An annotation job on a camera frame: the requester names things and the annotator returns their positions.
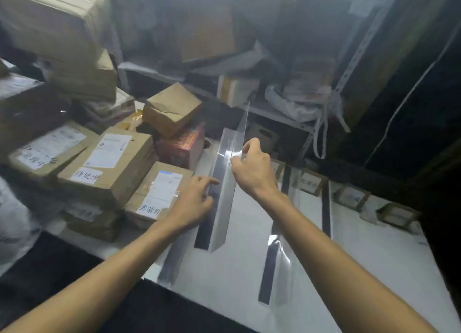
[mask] red box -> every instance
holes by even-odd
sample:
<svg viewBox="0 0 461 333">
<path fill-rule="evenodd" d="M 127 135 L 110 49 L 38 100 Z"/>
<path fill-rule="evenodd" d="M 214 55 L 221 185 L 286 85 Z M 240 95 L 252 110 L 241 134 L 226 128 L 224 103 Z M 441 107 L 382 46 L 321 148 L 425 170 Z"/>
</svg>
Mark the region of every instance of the red box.
<svg viewBox="0 0 461 333">
<path fill-rule="evenodd" d="M 205 144 L 205 124 L 187 126 L 170 139 L 156 145 L 160 162 L 195 170 Z"/>
</svg>

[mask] hand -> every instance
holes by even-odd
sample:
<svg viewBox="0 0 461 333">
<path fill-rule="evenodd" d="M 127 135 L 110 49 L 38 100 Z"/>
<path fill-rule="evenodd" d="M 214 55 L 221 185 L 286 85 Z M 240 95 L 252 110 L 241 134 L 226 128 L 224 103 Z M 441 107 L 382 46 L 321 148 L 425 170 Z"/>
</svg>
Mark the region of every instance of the hand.
<svg viewBox="0 0 461 333">
<path fill-rule="evenodd" d="M 213 197 L 205 198 L 205 189 L 209 184 L 217 185 L 219 180 L 194 176 L 173 204 L 166 219 L 174 222 L 181 230 L 199 224 L 213 205 Z"/>
<path fill-rule="evenodd" d="M 242 152 L 247 154 L 243 160 L 240 157 L 232 159 L 232 172 L 242 190 L 256 201 L 269 193 L 278 192 L 279 186 L 271 166 L 271 157 L 261 151 L 259 139 L 249 140 Z"/>
</svg>

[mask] white table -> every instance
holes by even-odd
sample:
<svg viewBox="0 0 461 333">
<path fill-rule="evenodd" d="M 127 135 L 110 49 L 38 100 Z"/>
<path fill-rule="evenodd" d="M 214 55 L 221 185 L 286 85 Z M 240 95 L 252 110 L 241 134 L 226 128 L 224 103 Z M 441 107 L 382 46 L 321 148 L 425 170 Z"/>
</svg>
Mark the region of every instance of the white table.
<svg viewBox="0 0 461 333">
<path fill-rule="evenodd" d="M 217 143 L 204 151 L 197 174 L 209 174 Z M 297 191 L 299 208 L 321 228 L 321 199 Z M 386 201 L 370 198 L 377 207 Z M 455 308 L 427 246 L 391 226 L 376 226 L 358 213 L 332 203 L 333 239 L 372 274 L 405 299 L 440 332 L 461 332 Z M 175 283 L 168 288 L 258 332 L 339 332 L 339 328 L 297 259 L 291 259 L 290 300 L 281 306 L 258 302 L 272 220 L 238 186 L 225 244 L 214 253 L 194 248 L 192 230 Z M 69 231 L 55 220 L 47 230 L 101 259 L 114 254 L 142 231 L 125 228 L 116 242 L 106 243 Z M 144 278 L 157 282 L 161 257 Z"/>
</svg>

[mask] forearm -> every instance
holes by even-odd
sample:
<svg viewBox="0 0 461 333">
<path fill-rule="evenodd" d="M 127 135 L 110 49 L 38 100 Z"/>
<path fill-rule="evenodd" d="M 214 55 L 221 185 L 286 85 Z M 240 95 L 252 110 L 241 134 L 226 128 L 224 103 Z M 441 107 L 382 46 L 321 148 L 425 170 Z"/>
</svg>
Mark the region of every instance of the forearm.
<svg viewBox="0 0 461 333">
<path fill-rule="evenodd" d="M 430 324 L 302 215 L 287 196 L 259 202 L 303 265 L 344 332 L 434 332 Z"/>
<path fill-rule="evenodd" d="M 5 333 L 94 332 L 181 231 L 160 220 L 141 237 L 7 327 Z"/>
</svg>

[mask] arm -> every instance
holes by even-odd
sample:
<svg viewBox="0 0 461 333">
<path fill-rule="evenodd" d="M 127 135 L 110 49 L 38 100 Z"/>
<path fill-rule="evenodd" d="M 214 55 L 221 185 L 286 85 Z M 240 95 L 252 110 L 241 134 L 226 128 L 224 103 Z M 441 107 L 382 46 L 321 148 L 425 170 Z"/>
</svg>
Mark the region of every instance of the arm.
<svg viewBox="0 0 461 333">
<path fill-rule="evenodd" d="M 141 237 L 3 330 L 3 333 L 95 332 L 136 282 L 182 231 L 198 223 L 212 206 L 203 201 L 212 178 L 193 177 L 168 217 Z"/>
<path fill-rule="evenodd" d="M 405 301 L 366 271 L 302 215 L 277 186 L 258 139 L 232 160 L 240 187 L 281 228 L 315 289 L 343 332 L 435 332 Z"/>
</svg>

